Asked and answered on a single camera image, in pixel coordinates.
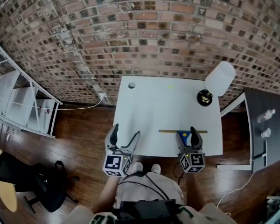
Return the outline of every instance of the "wooden floor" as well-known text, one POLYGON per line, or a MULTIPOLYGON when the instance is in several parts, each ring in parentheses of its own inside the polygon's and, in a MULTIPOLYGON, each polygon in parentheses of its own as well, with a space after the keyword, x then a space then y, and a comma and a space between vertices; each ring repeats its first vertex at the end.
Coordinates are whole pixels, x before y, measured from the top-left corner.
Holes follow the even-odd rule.
MULTIPOLYGON (((93 108, 90 110, 62 111, 56 118, 56 139, 45 138, 28 132, 15 132, 12 140, 6 141, 5 126, 0 124, 0 148, 11 153, 27 164, 41 162, 52 165, 61 160, 69 175, 81 178, 69 193, 77 198, 81 205, 89 208, 102 190, 107 179, 101 170, 105 155, 105 135, 112 127, 114 109, 93 108)), ((196 174, 204 197, 208 202, 217 204, 224 193, 241 188, 250 178, 249 171, 220 171, 216 164, 249 163, 249 131, 245 113, 228 114, 222 118, 224 154, 207 157, 207 167, 196 174)), ((173 167, 178 162, 174 158, 145 158, 146 169, 157 162, 161 165, 162 174, 177 181, 173 167)), ((182 173, 180 165, 175 174, 182 173)), ((181 181, 184 190, 184 179, 181 181)), ((265 170, 257 172, 251 182, 241 191, 225 197, 220 208, 230 212, 231 217, 239 224, 256 224, 266 215, 265 198, 276 189, 280 189, 280 162, 265 170)), ((23 196, 34 197, 30 193, 17 193, 18 211, 12 213, 0 204, 0 217, 5 224, 59 224, 75 207, 66 201, 54 213, 47 212, 39 203, 34 205, 36 214, 31 215, 23 202, 23 196)))

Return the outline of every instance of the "white lamp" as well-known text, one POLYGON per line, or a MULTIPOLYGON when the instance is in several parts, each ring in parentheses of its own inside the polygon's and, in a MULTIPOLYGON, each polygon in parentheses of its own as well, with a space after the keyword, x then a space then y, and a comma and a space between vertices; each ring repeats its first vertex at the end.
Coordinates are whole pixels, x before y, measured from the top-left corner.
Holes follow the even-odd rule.
POLYGON ((227 91, 236 75, 235 69, 229 62, 220 64, 206 77, 202 90, 197 95, 197 101, 202 106, 209 106, 213 95, 222 96, 227 91))

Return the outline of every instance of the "lamp shade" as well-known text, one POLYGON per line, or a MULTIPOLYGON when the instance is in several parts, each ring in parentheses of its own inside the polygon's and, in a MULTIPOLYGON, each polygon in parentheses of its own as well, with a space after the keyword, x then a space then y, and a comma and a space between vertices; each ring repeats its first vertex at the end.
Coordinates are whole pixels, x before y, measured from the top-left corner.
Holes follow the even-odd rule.
POLYGON ((206 77, 204 85, 214 96, 222 96, 232 83, 235 75, 235 69, 229 62, 220 62, 206 77))

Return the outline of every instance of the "wall outlet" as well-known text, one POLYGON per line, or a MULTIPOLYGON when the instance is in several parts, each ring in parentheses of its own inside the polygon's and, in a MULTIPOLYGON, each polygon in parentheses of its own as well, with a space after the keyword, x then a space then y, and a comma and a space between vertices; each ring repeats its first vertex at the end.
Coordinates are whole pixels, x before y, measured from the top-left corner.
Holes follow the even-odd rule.
POLYGON ((104 98, 108 98, 108 96, 105 93, 99 93, 100 100, 103 100, 104 98))

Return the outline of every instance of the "white sneaker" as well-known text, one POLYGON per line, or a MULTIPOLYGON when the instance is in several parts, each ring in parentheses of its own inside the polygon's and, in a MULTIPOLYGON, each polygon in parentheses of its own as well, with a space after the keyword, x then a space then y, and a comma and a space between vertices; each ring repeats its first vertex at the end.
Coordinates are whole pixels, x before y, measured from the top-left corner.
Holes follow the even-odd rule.
POLYGON ((142 165, 142 163, 141 162, 136 162, 135 164, 134 164, 134 173, 136 173, 136 172, 143 172, 143 165, 142 165))
POLYGON ((156 173, 156 174, 161 174, 161 167, 159 164, 155 163, 152 167, 151 167, 151 171, 156 173))

